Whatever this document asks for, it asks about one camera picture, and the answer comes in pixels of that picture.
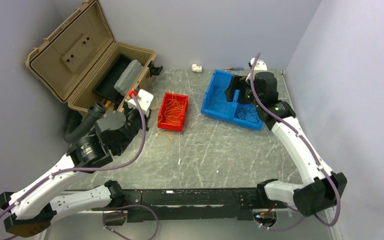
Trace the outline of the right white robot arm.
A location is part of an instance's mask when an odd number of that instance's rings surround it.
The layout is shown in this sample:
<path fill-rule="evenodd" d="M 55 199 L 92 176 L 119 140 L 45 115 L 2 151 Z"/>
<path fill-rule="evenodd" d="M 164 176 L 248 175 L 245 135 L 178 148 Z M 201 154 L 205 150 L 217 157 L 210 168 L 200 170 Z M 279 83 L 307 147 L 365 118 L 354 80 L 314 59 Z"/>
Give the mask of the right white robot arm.
<path fill-rule="evenodd" d="M 283 202 L 306 217 L 340 207 L 347 178 L 342 172 L 335 173 L 312 147 L 291 105 L 279 99 L 277 84 L 273 73 L 263 71 L 256 73 L 253 80 L 233 75 L 224 91 L 228 102 L 255 107 L 258 118 L 284 145 L 301 177 L 302 184 L 278 179 L 259 183 L 256 203 L 267 208 L 273 202 Z"/>

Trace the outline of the white pipe elbow fitting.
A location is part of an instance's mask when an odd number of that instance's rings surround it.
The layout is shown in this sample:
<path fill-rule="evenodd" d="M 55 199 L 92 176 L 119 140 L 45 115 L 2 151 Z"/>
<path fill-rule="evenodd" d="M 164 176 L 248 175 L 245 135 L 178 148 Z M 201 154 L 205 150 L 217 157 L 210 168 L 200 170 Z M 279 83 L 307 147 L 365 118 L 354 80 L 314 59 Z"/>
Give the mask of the white pipe elbow fitting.
<path fill-rule="evenodd" d="M 203 71 L 203 68 L 201 65 L 197 65 L 196 63 L 193 63 L 191 65 L 191 70 L 194 72 L 194 73 L 202 73 Z"/>

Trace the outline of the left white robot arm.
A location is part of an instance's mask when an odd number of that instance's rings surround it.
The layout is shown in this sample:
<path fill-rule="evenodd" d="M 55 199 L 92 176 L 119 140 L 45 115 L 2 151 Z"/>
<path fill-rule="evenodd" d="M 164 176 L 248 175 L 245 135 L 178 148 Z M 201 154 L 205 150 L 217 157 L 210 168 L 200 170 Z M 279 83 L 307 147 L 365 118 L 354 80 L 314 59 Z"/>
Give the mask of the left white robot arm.
<path fill-rule="evenodd" d="M 94 127 L 76 140 L 61 159 L 40 178 L 17 192 L 0 194 L 0 219 L 11 238 L 29 238 L 67 216 L 96 208 L 117 210 L 126 205 L 120 184 L 108 180 L 91 190 L 63 195 L 76 180 L 112 169 L 113 156 L 121 155 L 133 138 L 148 130 L 150 108 L 133 105 L 127 112 L 104 113 L 91 108 Z"/>

